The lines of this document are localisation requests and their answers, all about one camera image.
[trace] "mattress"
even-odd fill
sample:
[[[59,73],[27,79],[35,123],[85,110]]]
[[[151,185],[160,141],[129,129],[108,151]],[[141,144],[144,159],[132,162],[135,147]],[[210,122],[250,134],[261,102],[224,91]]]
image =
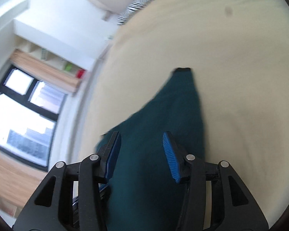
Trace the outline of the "mattress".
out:
[[[272,226],[289,204],[289,7],[284,0],[155,0],[113,40],[79,161],[176,67],[193,69],[206,161],[227,160]]]

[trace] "window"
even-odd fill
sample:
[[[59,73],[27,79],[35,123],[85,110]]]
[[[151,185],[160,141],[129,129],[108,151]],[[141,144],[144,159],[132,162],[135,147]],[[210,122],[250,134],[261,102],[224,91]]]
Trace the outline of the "window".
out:
[[[0,84],[0,149],[47,171],[65,94],[12,66]]]

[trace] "black and white striped pillow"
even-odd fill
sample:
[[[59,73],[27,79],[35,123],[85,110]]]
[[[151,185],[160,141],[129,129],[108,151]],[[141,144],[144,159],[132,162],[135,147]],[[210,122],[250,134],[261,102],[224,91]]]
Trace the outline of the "black and white striped pillow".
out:
[[[133,17],[138,11],[142,10],[153,0],[135,0],[133,1],[127,9],[119,15],[118,25],[124,25],[129,19]]]

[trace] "metal rivet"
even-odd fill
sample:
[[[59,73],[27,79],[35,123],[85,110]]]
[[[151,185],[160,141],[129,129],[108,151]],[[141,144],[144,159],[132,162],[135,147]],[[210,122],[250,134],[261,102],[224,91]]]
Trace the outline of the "metal rivet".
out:
[[[187,155],[186,159],[189,161],[193,161],[193,160],[195,160],[195,156],[194,155]]]
[[[64,162],[62,162],[62,161],[59,161],[59,162],[56,163],[56,167],[57,168],[61,168],[63,166],[64,166]]]
[[[96,161],[98,158],[99,158],[99,156],[96,154],[90,156],[91,161]]]
[[[221,166],[222,167],[228,167],[229,166],[229,163],[227,161],[222,161],[221,162]]]

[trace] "green object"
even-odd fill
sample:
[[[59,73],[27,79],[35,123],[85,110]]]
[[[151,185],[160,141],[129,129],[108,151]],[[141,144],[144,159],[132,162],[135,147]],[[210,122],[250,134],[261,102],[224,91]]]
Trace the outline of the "green object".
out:
[[[70,62],[68,62],[66,65],[65,65],[65,71],[71,71],[72,70],[72,67],[73,67],[73,64],[71,64]]]
[[[171,131],[190,154],[204,158],[203,123],[190,69],[176,69],[144,108],[114,127],[98,144],[120,131],[122,146],[105,217],[109,231],[174,231],[185,185],[172,178],[162,137]]]

